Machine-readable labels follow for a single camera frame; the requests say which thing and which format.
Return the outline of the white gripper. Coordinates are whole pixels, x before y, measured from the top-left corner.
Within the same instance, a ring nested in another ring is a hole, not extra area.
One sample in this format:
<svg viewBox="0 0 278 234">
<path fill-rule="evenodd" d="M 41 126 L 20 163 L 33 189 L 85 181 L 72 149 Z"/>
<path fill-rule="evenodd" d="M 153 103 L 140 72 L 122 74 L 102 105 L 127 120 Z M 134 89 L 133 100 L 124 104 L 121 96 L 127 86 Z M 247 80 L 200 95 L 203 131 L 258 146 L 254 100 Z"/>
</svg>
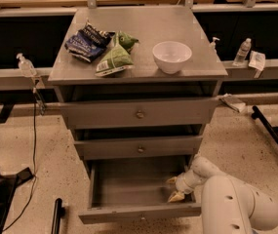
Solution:
<svg viewBox="0 0 278 234">
<path fill-rule="evenodd" d="M 177 191 L 174 191 L 169 199 L 169 203 L 182 201 L 185 194 L 190 194 L 195 187 L 201 183 L 201 177 L 195 174 L 192 170 L 182 173 L 178 176 L 173 176 L 166 180 L 168 184 L 176 184 Z"/>
</svg>

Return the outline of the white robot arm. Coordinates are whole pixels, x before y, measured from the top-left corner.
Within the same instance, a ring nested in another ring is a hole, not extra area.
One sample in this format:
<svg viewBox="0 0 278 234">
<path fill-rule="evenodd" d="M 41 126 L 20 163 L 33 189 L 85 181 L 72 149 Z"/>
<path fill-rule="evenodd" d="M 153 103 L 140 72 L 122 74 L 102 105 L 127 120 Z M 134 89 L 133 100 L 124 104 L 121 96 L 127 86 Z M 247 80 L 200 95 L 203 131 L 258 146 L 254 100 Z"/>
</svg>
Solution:
<svg viewBox="0 0 278 234">
<path fill-rule="evenodd" d="M 168 201 L 181 201 L 202 185 L 203 234 L 258 234 L 278 226 L 278 203 L 196 155 L 190 168 L 167 180 L 175 186 Z"/>
</svg>

